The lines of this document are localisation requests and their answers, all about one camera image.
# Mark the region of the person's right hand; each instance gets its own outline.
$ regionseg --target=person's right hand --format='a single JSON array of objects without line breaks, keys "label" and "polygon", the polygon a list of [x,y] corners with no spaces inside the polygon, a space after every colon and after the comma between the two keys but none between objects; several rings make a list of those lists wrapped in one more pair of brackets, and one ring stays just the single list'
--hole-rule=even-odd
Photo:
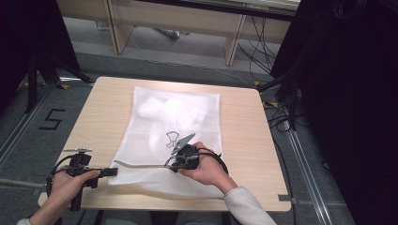
[{"label": "person's right hand", "polygon": [[[197,142],[193,146],[197,149],[206,148],[201,142]],[[224,194],[237,187],[235,181],[225,173],[220,163],[211,156],[199,156],[199,166],[195,170],[180,169],[179,172],[204,185],[214,185]]]}]

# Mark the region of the wooden tabletop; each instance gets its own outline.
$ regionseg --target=wooden tabletop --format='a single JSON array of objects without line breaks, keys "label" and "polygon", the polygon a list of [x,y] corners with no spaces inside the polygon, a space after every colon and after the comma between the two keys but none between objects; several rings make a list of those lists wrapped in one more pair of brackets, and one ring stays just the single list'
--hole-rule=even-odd
[{"label": "wooden tabletop", "polygon": [[[229,174],[247,188],[267,211],[288,211],[281,166],[259,94],[254,89],[182,82],[156,82],[100,77],[91,91],[65,145],[91,148],[91,168],[110,167],[130,121],[134,87],[169,91],[220,93],[223,157]],[[63,158],[70,153],[62,153]],[[46,194],[41,194],[42,205]],[[227,211],[223,200],[193,199],[143,190],[135,185],[84,188],[82,208],[173,211]]]}]

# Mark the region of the floor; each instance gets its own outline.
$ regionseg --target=floor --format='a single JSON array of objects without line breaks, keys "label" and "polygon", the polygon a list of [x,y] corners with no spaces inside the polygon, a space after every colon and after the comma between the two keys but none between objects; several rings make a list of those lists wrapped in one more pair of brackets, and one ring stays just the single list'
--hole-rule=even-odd
[{"label": "floor", "polygon": [[[171,40],[154,29],[135,27],[127,48],[122,54],[116,55],[108,30],[98,29],[96,23],[91,21],[65,18],[65,23],[82,71],[92,77],[100,75],[129,77],[128,74],[135,73],[144,79],[168,80],[176,76],[175,79],[182,82],[248,88],[253,88],[255,81],[266,83],[272,80],[272,77],[268,76],[262,68],[251,63],[241,49],[237,50],[234,64],[226,66],[221,37],[182,34],[180,39]],[[247,40],[241,40],[239,44],[243,50],[252,54],[252,45],[255,46],[257,42],[250,43]],[[268,48],[274,54],[278,53],[279,47],[277,44],[268,44]],[[260,52],[256,52],[253,56],[261,62],[265,61],[265,56]],[[161,76],[162,73],[167,73],[168,76]],[[68,73],[63,71],[60,74],[68,76]],[[261,95],[261,98],[267,102],[274,102],[276,90],[277,88],[268,90]],[[38,208],[36,199],[39,183],[43,178],[42,171],[48,171],[51,165],[45,162],[55,161],[57,153],[56,151],[32,153],[30,148],[35,146],[48,149],[62,148],[89,91],[89,86],[79,82],[71,83],[68,90],[54,89],[43,103],[36,119],[34,118],[29,124],[26,134],[6,163],[0,165],[0,188],[2,189],[0,221],[15,223],[18,218],[28,216]],[[1,115],[1,143],[7,141],[8,134],[23,117],[25,98],[26,88],[22,87],[9,109]],[[65,120],[70,120],[71,123],[61,126],[53,133],[33,130],[33,128],[43,126],[42,121],[48,111],[54,108],[67,109],[67,112],[71,112],[64,115],[67,117]],[[270,212],[275,221],[279,224],[355,224],[333,177],[324,164],[322,153],[313,139],[311,128],[305,118],[298,118],[296,132],[284,132],[288,125],[285,122],[276,124],[278,120],[274,119],[283,116],[283,112],[269,106],[265,107],[265,112],[275,138],[286,185],[294,203],[293,209],[289,212]],[[57,143],[52,143],[54,137],[59,137]],[[19,160],[24,160],[25,165],[20,165]],[[34,175],[23,172],[30,170],[29,167],[36,165],[35,163],[39,164],[38,167],[42,167],[40,172]],[[9,201],[15,198],[19,198],[20,202],[8,207]],[[82,223],[92,224],[96,214],[95,211],[87,210],[82,216]],[[77,224],[77,218],[76,214],[68,213],[65,215],[64,224]]]}]

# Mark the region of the white sleeve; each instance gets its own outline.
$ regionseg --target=white sleeve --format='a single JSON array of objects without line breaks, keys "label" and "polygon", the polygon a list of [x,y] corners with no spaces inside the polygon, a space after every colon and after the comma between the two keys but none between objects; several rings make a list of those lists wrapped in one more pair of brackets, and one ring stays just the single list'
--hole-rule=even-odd
[{"label": "white sleeve", "polygon": [[23,218],[17,223],[17,225],[32,225],[32,224],[29,222],[28,218]]},{"label": "white sleeve", "polygon": [[260,202],[244,187],[236,187],[228,191],[224,200],[229,212],[243,225],[276,225],[275,221],[261,207]]}]

